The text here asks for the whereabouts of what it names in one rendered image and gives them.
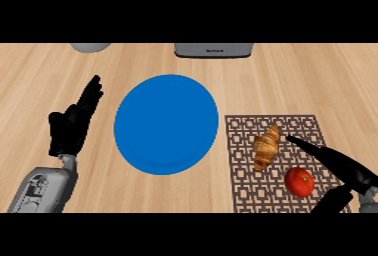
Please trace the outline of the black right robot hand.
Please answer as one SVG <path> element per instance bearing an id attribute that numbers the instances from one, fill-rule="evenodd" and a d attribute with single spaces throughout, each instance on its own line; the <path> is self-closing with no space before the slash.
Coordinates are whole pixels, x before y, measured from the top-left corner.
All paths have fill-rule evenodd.
<path id="1" fill-rule="evenodd" d="M 339 213 L 352 199 L 351 191 L 358 195 L 378 188 L 378 175 L 346 155 L 327 147 L 317 147 L 299 138 L 286 140 L 321 163 L 327 171 L 342 181 L 342 185 L 329 189 L 311 212 L 314 214 Z"/>

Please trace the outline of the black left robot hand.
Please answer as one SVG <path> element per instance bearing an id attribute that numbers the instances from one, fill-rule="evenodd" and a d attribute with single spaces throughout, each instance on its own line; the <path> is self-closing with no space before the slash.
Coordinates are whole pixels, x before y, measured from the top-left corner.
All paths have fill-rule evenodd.
<path id="1" fill-rule="evenodd" d="M 50 149 L 48 155 L 76 155 L 81 151 L 91 116 L 103 95 L 100 77 L 92 76 L 75 104 L 66 111 L 48 114 L 50 124 Z"/>

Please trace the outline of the red tomato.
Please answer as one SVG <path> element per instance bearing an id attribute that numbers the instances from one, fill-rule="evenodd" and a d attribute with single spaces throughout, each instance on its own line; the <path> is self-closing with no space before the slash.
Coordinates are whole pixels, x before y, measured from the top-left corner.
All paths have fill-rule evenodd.
<path id="1" fill-rule="evenodd" d="M 308 197 L 314 188 L 311 174 L 299 167 L 290 168 L 284 175 L 284 186 L 296 197 Z"/>

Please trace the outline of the brown patterned placemat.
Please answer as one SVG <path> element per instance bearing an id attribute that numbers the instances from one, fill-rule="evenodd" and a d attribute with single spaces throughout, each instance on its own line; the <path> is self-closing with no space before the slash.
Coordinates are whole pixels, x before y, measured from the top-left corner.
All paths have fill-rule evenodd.
<path id="1" fill-rule="evenodd" d="M 320 162 L 290 142 L 290 135 L 315 146 L 324 146 L 314 115 L 225 115 L 225 137 L 236 213 L 308 213 L 327 190 L 340 181 Z M 280 132 L 278 153 L 267 169 L 253 171 L 253 139 L 275 125 Z M 311 175 L 314 188 L 308 197 L 290 194 L 284 174 L 301 167 Z"/>

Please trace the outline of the blue plate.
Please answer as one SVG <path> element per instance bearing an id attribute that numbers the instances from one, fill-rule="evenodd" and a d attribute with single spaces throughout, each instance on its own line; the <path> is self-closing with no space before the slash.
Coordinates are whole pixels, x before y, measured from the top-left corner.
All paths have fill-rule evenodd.
<path id="1" fill-rule="evenodd" d="M 126 93 L 115 114 L 115 145 L 141 172 L 171 175 L 188 169 L 211 149 L 216 130 L 215 101 L 191 78 L 154 76 Z"/>

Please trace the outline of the brown croissant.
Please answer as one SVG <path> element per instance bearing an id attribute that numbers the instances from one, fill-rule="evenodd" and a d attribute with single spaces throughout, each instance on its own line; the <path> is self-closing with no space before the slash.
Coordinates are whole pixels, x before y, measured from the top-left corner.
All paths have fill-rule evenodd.
<path id="1" fill-rule="evenodd" d="M 275 125 L 273 125 L 262 136 L 253 138 L 253 170 L 256 172 L 267 169 L 273 162 L 274 157 L 278 152 L 278 139 L 280 130 Z"/>

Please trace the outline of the grey round vessel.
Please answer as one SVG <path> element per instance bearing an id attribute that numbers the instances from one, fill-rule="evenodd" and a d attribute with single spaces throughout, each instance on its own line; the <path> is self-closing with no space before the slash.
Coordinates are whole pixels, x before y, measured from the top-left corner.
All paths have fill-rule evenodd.
<path id="1" fill-rule="evenodd" d="M 72 43 L 70 46 L 79 53 L 94 53 L 104 50 L 110 46 L 110 44 L 109 43 Z"/>

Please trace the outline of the grey appliance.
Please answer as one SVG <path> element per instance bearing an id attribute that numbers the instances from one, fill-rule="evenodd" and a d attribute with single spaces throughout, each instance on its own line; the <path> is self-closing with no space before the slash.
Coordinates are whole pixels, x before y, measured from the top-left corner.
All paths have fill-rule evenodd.
<path id="1" fill-rule="evenodd" d="M 181 58 L 244 58 L 252 43 L 175 43 L 174 53 Z"/>

